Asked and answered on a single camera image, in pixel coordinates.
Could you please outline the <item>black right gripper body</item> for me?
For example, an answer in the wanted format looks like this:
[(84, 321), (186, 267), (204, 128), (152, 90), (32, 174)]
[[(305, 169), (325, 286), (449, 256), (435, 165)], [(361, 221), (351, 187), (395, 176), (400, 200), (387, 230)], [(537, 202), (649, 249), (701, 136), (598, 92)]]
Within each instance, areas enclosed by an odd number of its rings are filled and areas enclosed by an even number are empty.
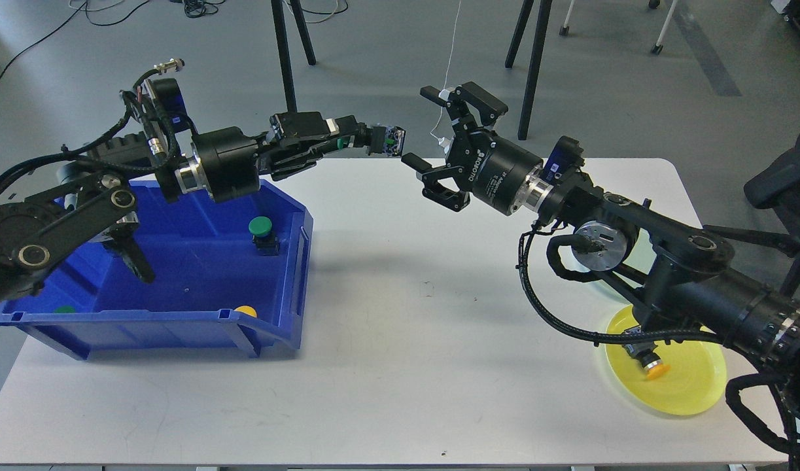
[(448, 113), (454, 132), (445, 165), (435, 167), (436, 180), (421, 180), (423, 196), (451, 211), (462, 211), (475, 196), (504, 215), (527, 200), (531, 180), (543, 159), (495, 131), (508, 111), (500, 99), (475, 82), (462, 84), (465, 113)]

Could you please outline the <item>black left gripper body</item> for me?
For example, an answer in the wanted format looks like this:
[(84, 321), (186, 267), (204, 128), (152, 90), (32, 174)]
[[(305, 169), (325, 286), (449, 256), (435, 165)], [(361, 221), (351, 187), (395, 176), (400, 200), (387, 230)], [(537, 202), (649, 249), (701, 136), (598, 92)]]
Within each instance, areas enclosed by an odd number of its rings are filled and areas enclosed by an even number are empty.
[(256, 192), (260, 178), (274, 181), (312, 169), (325, 153), (336, 152), (338, 138), (281, 146), (269, 131), (247, 136), (229, 126), (192, 137), (192, 191), (205, 191), (217, 203)]

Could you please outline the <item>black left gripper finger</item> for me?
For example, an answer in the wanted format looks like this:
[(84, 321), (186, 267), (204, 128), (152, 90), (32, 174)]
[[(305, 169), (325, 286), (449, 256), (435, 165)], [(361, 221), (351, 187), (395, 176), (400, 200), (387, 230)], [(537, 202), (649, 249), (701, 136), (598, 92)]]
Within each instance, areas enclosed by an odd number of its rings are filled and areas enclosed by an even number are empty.
[(307, 142), (326, 142), (332, 138), (354, 136), (360, 123), (354, 116), (325, 119), (318, 111), (286, 111), (270, 116), (271, 132), (281, 146)]
[(367, 154), (391, 155), (391, 137), (388, 126), (341, 126), (338, 149), (364, 147)]

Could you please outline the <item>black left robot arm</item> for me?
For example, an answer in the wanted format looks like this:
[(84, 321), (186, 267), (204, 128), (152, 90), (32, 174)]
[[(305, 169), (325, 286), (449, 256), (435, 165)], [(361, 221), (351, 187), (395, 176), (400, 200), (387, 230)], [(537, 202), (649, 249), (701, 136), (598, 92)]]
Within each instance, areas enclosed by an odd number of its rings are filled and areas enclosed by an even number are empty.
[(141, 281), (155, 274), (133, 237), (139, 199), (130, 181), (155, 176), (164, 199), (205, 191), (222, 203), (314, 167), (346, 147), (398, 157), (405, 131), (354, 116), (286, 111), (247, 136), (237, 126), (199, 132), (177, 81), (178, 58), (145, 71), (119, 93), (124, 115), (94, 142), (32, 158), (0, 175), (0, 304), (36, 296), (81, 245), (99, 242)]

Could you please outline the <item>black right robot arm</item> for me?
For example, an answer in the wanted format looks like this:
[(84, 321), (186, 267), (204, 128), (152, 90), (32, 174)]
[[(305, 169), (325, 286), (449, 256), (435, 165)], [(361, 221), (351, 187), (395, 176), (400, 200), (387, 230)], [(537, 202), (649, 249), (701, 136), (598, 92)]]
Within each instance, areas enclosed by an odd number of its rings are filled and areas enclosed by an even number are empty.
[[(655, 362), (656, 341), (704, 341), (736, 351), (756, 373), (728, 381), (727, 406), (800, 470), (800, 301), (732, 269), (735, 252), (721, 236), (594, 185), (582, 171), (577, 140), (559, 138), (543, 159), (498, 136), (495, 123), (507, 104), (476, 83), (425, 86), (420, 93), (447, 111), (454, 138), (441, 167), (414, 153), (403, 155), (403, 164), (417, 172), (424, 197), (453, 211), (475, 196), (505, 215), (521, 207), (536, 213), (520, 236), (516, 269), (541, 319), (577, 340), (623, 345), (645, 368)], [(591, 332), (550, 313), (529, 280), (535, 236), (548, 236), (546, 258), (558, 277), (604, 281), (630, 301), (639, 331)]]

